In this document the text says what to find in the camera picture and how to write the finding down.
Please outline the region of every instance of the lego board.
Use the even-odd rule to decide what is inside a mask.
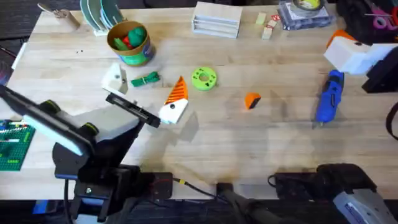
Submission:
[[[35,129],[29,125],[10,124],[0,130],[0,141],[18,139],[19,142],[0,142],[0,170],[17,171],[22,167]]]

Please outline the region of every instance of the orange object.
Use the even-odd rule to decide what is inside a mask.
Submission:
[[[345,37],[347,39],[357,41],[354,37],[352,37],[351,35],[347,34],[344,30],[336,30],[336,32],[332,35],[332,37],[330,37],[330,40],[329,40],[328,44],[326,44],[326,48],[329,47],[329,45],[331,44],[331,42],[333,41],[333,39],[335,37]]]
[[[185,81],[182,77],[180,77],[180,79],[178,79],[177,83],[174,85],[174,88],[164,105],[176,102],[177,100],[181,99],[188,99],[187,84],[185,84]]]
[[[246,105],[246,109],[253,109],[257,103],[260,101],[261,96],[258,93],[248,93],[244,99],[244,104]]]

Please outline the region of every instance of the wooden table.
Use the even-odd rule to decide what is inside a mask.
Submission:
[[[124,65],[106,37],[95,37],[85,22],[75,33],[65,33],[51,15],[42,13],[8,87],[36,102],[50,98],[70,114],[80,114],[108,105],[101,79],[113,62],[120,62],[129,80],[154,70],[162,75],[155,84],[130,85],[126,95],[156,114],[183,76],[189,104],[180,122],[159,129],[146,126],[125,164],[171,171],[210,192],[213,184],[228,181],[247,197],[275,198],[266,183],[276,171],[350,162],[366,171],[382,196],[398,198],[398,142],[384,127],[396,94],[365,94],[361,85],[366,77],[346,76],[336,119],[312,130],[317,95],[333,69],[323,53],[337,24],[298,31],[278,25],[271,40],[261,40],[257,13],[266,12],[270,19],[276,6],[244,7],[238,39],[225,39],[193,34],[192,12],[123,10],[129,20],[147,27],[157,49],[155,58],[140,68]],[[73,14],[83,20],[80,12]],[[191,85],[191,73],[203,66],[218,74],[218,86],[211,91]],[[248,111],[244,97],[250,91],[262,99]],[[2,118],[12,116],[1,108]],[[63,197],[63,181],[53,176],[53,144],[35,134],[22,170],[0,172],[1,199]],[[176,185],[174,198],[203,196]]]

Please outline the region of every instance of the white block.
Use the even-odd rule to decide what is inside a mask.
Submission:
[[[269,40],[272,35],[272,28],[265,27],[264,32],[262,33],[261,39],[263,40]]]
[[[242,7],[198,2],[192,16],[192,32],[237,38]]]
[[[272,26],[272,27],[275,27],[276,24],[277,24],[277,22],[276,22],[275,20],[273,20],[273,19],[271,19],[271,20],[268,21],[268,23],[267,23],[267,25]]]
[[[257,16],[256,24],[263,25],[266,20],[267,14],[264,12],[259,12]]]

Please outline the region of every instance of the white and orange object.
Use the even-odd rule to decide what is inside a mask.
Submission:
[[[164,106],[159,111],[159,118],[165,124],[177,124],[188,105],[187,85],[182,77],[175,84]]]
[[[362,44],[343,30],[338,30],[323,55],[340,72],[364,75],[397,46],[398,44]]]

